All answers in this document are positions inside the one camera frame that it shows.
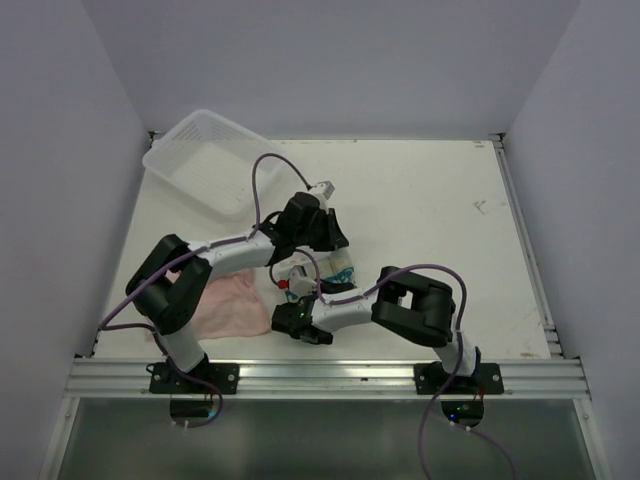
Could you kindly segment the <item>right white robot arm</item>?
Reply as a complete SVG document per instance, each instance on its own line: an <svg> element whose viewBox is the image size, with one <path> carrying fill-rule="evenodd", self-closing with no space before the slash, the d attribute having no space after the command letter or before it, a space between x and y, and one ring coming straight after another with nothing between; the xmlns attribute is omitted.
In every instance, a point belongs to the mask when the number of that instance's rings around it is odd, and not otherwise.
<svg viewBox="0 0 640 480"><path fill-rule="evenodd" d="M481 352L461 329L466 282L436 264L387 266L368 288L294 274L297 299L275 307L271 329L310 345L330 345L347 327L375 324L438 356L451 389L468 392L481 380Z"/></svg>

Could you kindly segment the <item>colourful rabbit print towel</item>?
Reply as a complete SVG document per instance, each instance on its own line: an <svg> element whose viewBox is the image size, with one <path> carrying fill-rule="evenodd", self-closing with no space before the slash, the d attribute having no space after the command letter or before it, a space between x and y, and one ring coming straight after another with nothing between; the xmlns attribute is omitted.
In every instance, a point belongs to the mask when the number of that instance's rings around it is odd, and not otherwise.
<svg viewBox="0 0 640 480"><path fill-rule="evenodd" d="M334 252L311 252L310 255L317 263L322 280L331 283L356 284L355 266L347 248ZM287 278L290 271L296 266L302 267L306 275L315 276L311 260L301 253L295 253L274 267L274 278L276 280Z"/></svg>

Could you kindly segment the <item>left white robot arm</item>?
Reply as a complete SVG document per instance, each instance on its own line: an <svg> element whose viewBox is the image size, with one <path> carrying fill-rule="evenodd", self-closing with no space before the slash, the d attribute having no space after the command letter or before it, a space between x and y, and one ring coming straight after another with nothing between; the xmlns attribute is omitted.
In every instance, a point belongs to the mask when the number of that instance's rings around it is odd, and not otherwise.
<svg viewBox="0 0 640 480"><path fill-rule="evenodd" d="M213 280L236 271L270 267L308 247L333 252L349 242L328 206L333 185L322 182L297 192L274 222L266 219L246 234L209 244L163 237L125 288L136 310L149 319L165 354L175 365L172 379L185 392L201 390L208 379L207 355L191 324Z"/></svg>

